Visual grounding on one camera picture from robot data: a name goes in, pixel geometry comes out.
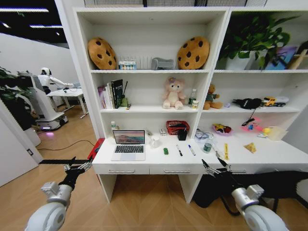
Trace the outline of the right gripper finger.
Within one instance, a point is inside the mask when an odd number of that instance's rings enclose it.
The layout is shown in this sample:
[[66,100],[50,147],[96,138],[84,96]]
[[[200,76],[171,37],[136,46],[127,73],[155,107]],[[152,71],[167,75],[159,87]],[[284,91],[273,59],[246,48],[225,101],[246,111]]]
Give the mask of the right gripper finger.
[[222,168],[217,168],[218,171],[220,172],[231,172],[231,166],[227,164],[224,160],[221,158],[217,157],[218,161],[221,163],[223,166]]
[[206,174],[209,174],[209,175],[215,177],[216,174],[217,174],[217,171],[216,171],[215,169],[211,168],[211,167],[206,163],[206,161],[205,161],[204,159],[202,159],[202,163],[203,163],[203,166],[204,166],[204,168],[205,168]]

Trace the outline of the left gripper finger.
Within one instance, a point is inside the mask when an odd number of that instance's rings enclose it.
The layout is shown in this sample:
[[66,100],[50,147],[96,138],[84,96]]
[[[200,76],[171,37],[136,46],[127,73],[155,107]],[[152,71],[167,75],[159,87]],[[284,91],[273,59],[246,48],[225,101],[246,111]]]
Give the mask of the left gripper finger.
[[71,166],[74,164],[76,157],[74,156],[72,159],[67,160],[66,164],[64,165],[64,170],[70,170]]
[[86,163],[84,163],[84,164],[82,164],[81,166],[80,166],[80,169],[83,169],[83,170],[89,170],[91,167],[92,167],[92,162],[93,162],[93,156],[90,156],[89,158],[88,158],[88,162],[86,162]]

